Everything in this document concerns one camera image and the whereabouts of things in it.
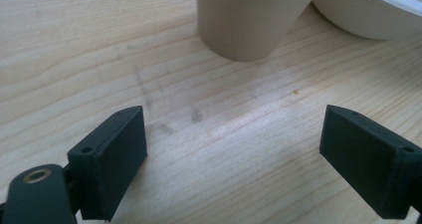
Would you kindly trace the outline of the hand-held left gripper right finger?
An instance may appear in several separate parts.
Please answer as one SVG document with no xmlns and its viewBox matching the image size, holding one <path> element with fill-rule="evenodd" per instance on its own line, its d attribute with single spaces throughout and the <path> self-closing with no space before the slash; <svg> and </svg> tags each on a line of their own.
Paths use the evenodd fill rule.
<svg viewBox="0 0 422 224">
<path fill-rule="evenodd" d="M 320 154 L 383 219 L 422 220 L 422 147 L 365 115 L 328 106 Z"/>
</svg>

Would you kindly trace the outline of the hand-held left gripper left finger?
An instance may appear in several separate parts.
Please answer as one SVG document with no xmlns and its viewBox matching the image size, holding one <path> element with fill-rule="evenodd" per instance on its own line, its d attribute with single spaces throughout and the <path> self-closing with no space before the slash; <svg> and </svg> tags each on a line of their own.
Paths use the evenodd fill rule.
<svg viewBox="0 0 422 224">
<path fill-rule="evenodd" d="M 70 149 L 72 176 L 82 184 L 82 217 L 111 220 L 146 157 L 141 106 L 115 112 Z"/>
</svg>

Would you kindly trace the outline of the beige paper cup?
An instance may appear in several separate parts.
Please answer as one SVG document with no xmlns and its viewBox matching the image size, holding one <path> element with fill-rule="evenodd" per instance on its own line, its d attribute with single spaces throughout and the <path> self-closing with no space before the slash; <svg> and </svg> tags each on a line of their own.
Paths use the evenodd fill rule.
<svg viewBox="0 0 422 224">
<path fill-rule="evenodd" d="M 237 62 L 267 57 L 312 0 L 197 0 L 198 31 L 214 53 Z"/>
</svg>

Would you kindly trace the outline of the white bowl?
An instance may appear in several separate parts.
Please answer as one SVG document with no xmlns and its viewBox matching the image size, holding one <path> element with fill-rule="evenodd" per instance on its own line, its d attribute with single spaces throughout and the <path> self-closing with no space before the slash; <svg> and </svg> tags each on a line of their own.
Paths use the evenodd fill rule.
<svg viewBox="0 0 422 224">
<path fill-rule="evenodd" d="M 334 25 L 356 36 L 393 40 L 422 32 L 422 0 L 313 0 Z"/>
</svg>

